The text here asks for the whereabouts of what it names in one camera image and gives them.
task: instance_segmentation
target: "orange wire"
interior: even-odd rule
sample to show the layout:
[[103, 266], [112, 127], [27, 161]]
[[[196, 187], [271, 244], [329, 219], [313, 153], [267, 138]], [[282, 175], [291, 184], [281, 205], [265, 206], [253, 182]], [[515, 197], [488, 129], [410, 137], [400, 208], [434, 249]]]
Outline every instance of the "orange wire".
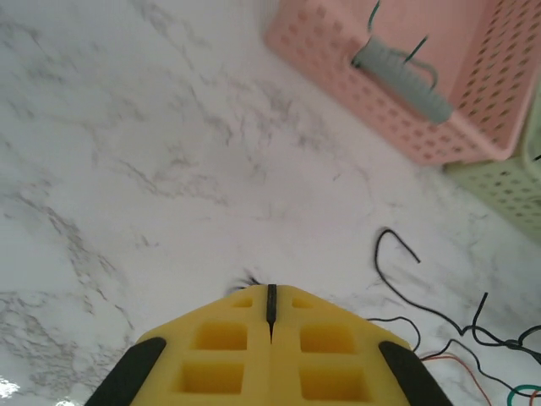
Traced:
[[432, 357], [432, 358], [428, 358], [426, 359], [425, 361], [431, 361], [433, 359], [453, 359], [455, 360], [456, 362], [458, 362], [460, 365], [462, 365], [464, 368], [466, 368], [467, 370], [467, 373], [470, 374], [470, 376], [472, 377], [473, 379], [473, 382], [475, 382], [475, 385], [479, 388], [479, 391], [481, 391], [481, 393], [483, 394], [484, 398], [487, 400], [487, 403], [489, 404], [489, 406], [492, 406], [492, 403], [490, 402], [490, 399], [489, 397], [487, 396], [487, 394], [484, 392], [483, 388], [481, 387], [481, 385], [479, 385], [479, 382], [477, 382], [477, 379], [475, 379], [475, 375], [473, 374], [473, 372], [470, 370], [470, 368], [466, 365], [466, 363], [464, 361], [462, 361], [460, 358], [458, 358], [457, 356], [455, 355], [452, 355], [452, 354], [448, 354], [448, 355], [438, 355], [437, 357]]
[[541, 391], [535, 391], [532, 393], [532, 397], [530, 398], [530, 406], [533, 406], [533, 401], [535, 401], [535, 395], [537, 395]]

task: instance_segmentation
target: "green plastic basket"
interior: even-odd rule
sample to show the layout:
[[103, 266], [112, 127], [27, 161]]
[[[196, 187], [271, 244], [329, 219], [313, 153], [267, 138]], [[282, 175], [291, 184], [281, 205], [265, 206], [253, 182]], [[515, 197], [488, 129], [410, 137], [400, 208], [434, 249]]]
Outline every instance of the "green plastic basket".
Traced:
[[541, 84], [514, 157], [503, 162], [452, 164], [445, 171], [541, 244]]

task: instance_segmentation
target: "marble floor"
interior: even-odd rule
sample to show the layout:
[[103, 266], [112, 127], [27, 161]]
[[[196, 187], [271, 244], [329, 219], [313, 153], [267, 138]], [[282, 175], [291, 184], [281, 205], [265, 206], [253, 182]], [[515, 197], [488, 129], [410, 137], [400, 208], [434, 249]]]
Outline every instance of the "marble floor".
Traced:
[[[269, 52], [276, 3], [0, 2], [0, 404], [80, 406], [143, 332], [245, 272], [407, 315], [437, 350], [452, 327], [374, 271], [384, 226], [422, 259], [382, 247], [408, 297], [466, 325], [489, 292], [479, 323], [503, 338], [539, 323], [539, 247]], [[541, 383], [531, 357], [463, 341], [488, 373]], [[460, 365], [429, 368], [455, 404], [486, 404]]]

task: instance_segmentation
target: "black cable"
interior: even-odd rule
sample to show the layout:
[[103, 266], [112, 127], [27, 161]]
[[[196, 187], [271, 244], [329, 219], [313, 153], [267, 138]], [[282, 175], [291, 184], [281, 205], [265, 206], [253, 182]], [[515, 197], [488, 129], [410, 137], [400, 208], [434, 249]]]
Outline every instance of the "black cable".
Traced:
[[408, 319], [407, 317], [404, 317], [403, 315], [399, 315], [398, 317], [393, 317], [392, 319], [379, 319], [377, 317], [372, 317], [372, 318], [366, 319], [366, 320], [368, 320], [368, 321], [380, 321], [382, 323], [388, 323], [388, 322], [399, 321], [399, 320], [408, 322], [409, 324], [412, 325], [413, 329], [417, 333], [417, 343], [415, 344], [415, 347], [413, 347], [412, 351], [416, 352], [419, 349], [419, 346], [421, 345], [421, 332], [419, 331], [419, 329], [417, 328], [415, 323], [413, 321], [411, 321], [410, 319]]
[[[377, 271], [378, 275], [380, 276], [381, 280], [384, 282], [387, 287], [392, 290], [398, 297], [400, 297], [402, 300], [404, 300], [409, 305], [416, 307], [420, 310], [427, 311], [433, 315], [437, 315], [438, 317], [444, 319], [448, 323], [450, 323], [458, 332], [458, 334], [463, 337], [468, 331], [472, 330], [473, 338], [477, 343], [480, 345], [484, 345], [486, 347], [507, 347], [509, 349], [513, 349], [516, 351], [522, 351], [524, 353], [530, 354], [538, 363], [541, 364], [541, 353], [532, 351], [529, 348], [525, 348], [522, 346], [522, 341], [528, 337], [533, 332], [536, 332], [538, 330], [541, 330], [541, 326], [534, 326], [527, 329], [517, 340], [509, 339], [509, 340], [501, 340], [500, 338], [496, 337], [494, 334], [489, 332], [487, 329], [477, 326], [477, 320], [479, 318], [479, 315], [481, 314], [481, 310], [484, 307], [484, 302], [486, 301], [488, 297], [488, 293], [484, 293], [483, 298], [481, 299], [481, 303], [479, 303], [479, 306], [477, 308], [477, 311], [475, 312], [475, 316], [473, 317], [473, 324], [469, 326], [465, 326], [461, 328], [455, 321], [453, 321], [449, 316], [444, 315], [443, 313], [439, 312], [438, 310], [431, 309], [429, 307], [423, 306], [421, 304], [415, 303], [411, 301], [410, 299], [406, 298], [402, 293], [398, 291], [387, 279], [385, 274], [381, 271], [380, 263], [379, 263], [379, 257], [380, 257], [380, 246], [381, 246], [381, 240], [387, 235], [391, 234], [395, 239], [407, 250], [407, 252], [410, 253], [410, 255], [415, 259], [417, 263], [420, 263], [421, 260], [417, 256], [417, 254], [409, 247], [409, 245], [406, 244], [406, 242], [392, 229], [385, 228], [379, 235], [379, 237], [376, 239], [375, 243], [375, 250], [374, 250], [374, 268]], [[487, 337], [491, 338], [494, 343], [486, 343], [481, 341], [478, 338], [477, 332], [482, 332]]]
[[260, 281], [258, 281], [255, 278], [255, 276], [252, 275], [250, 272], [246, 272], [246, 276], [245, 277], [240, 277], [239, 279], [237, 279], [237, 281], [235, 283], [236, 283], [235, 286], [229, 288], [226, 291], [226, 295], [237, 292], [238, 290], [246, 289], [246, 288], [248, 288], [250, 286], [262, 285], [263, 284]]
[[532, 333], [534, 332], [539, 332], [541, 331], [541, 324], [540, 325], [537, 325], [537, 326], [533, 326], [533, 327], [530, 327], [528, 328], [523, 334], [520, 335], [520, 337], [518, 338], [518, 344], [519, 345], [522, 345], [522, 343], [524, 343], [524, 340]]
[[[525, 398], [531, 398], [532, 397], [532, 394], [531, 393], [522, 393], [522, 392], [518, 392], [514, 387], [512, 387], [511, 385], [509, 385], [507, 382], [505, 381], [502, 381], [500, 378], [496, 378], [495, 376], [492, 376], [492, 375], [489, 375], [487, 374], [485, 371], [483, 371], [483, 369], [481, 368], [481, 361], [479, 361], [479, 358], [478, 356], [468, 347], [466, 347], [466, 345], [462, 344], [460, 341], [456, 340], [455, 338], [452, 338], [451, 340], [449, 340], [446, 344], [446, 346], [441, 350], [441, 351], [438, 351], [437, 353], [434, 353], [434, 354], [431, 354], [431, 355], [426, 355], [422, 358], [420, 358], [422, 361], [425, 361], [427, 359], [431, 359], [431, 358], [434, 358], [434, 357], [437, 357], [439, 355], [442, 355], [445, 351], [447, 351], [447, 349], [449, 349], [449, 347], [451, 346], [452, 343], [457, 343], [458, 345], [460, 345], [462, 348], [464, 348], [466, 351], [468, 351], [470, 353], [470, 355], [473, 356], [473, 358], [475, 359], [475, 364], [477, 366], [477, 370], [479, 371], [479, 373], [486, 377], [486, 378], [489, 378], [490, 380], [492, 381], [496, 381], [498, 382], [499, 384], [503, 385], [504, 387], [506, 387], [507, 389], [509, 389], [510, 391], [514, 392], [516, 395], [518, 396], [523, 396]], [[536, 398], [541, 398], [541, 393], [536, 395]]]

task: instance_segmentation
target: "black rubber strip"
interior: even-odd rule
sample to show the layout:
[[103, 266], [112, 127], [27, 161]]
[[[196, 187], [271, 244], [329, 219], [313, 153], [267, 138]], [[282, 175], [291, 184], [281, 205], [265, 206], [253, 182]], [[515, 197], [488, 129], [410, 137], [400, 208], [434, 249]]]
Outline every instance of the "black rubber strip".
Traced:
[[267, 323], [269, 323], [270, 341], [272, 342], [272, 331], [276, 322], [276, 299], [278, 289], [276, 285], [268, 285], [267, 288]]
[[129, 406], [166, 345], [166, 340], [160, 337], [135, 344], [118, 361], [85, 406]]
[[410, 406], [452, 406], [438, 382], [413, 351], [384, 341], [380, 352], [391, 368]]

